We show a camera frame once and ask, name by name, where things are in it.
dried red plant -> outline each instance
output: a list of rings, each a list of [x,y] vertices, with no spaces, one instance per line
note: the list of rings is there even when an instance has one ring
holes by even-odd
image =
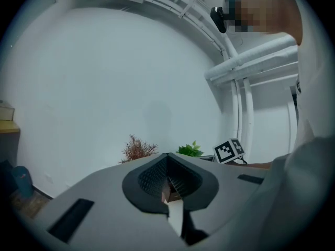
[[[130,135],[130,141],[127,143],[126,148],[122,151],[122,153],[126,156],[126,159],[119,162],[119,164],[156,154],[156,149],[157,144],[150,145],[147,142],[142,142],[141,139],[135,137],[134,135]]]

blue object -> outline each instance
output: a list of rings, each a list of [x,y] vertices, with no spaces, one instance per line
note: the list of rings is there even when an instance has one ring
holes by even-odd
[[[24,166],[17,166],[12,170],[12,176],[23,197],[30,197],[34,193],[29,171]]]

person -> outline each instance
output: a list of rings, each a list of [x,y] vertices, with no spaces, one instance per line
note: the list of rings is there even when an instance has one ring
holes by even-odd
[[[335,135],[333,47],[306,1],[229,0],[228,11],[234,14],[230,23],[247,27],[248,31],[285,32],[297,42],[299,121],[294,151],[316,137]],[[270,165],[271,162],[246,166],[268,169]]]

black cable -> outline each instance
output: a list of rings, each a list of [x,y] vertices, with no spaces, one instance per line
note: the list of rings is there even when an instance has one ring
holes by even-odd
[[[241,156],[241,157],[238,157],[238,159],[239,160],[242,160],[243,161],[243,163],[245,164],[245,165],[247,165],[248,163],[243,159],[243,156]]]

green plant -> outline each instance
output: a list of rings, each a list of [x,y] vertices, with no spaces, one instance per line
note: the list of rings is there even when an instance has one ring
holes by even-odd
[[[196,145],[196,142],[194,141],[191,145],[186,145],[186,147],[181,146],[179,147],[179,150],[176,151],[176,153],[185,154],[187,156],[197,157],[202,156],[203,152],[199,151],[200,146]]]
[[[147,157],[152,154],[156,154],[157,144],[148,144],[147,142],[142,142],[141,139],[130,135],[130,141],[127,143],[126,148],[122,153],[126,156],[119,164],[124,164],[129,161],[133,161],[139,158]]]

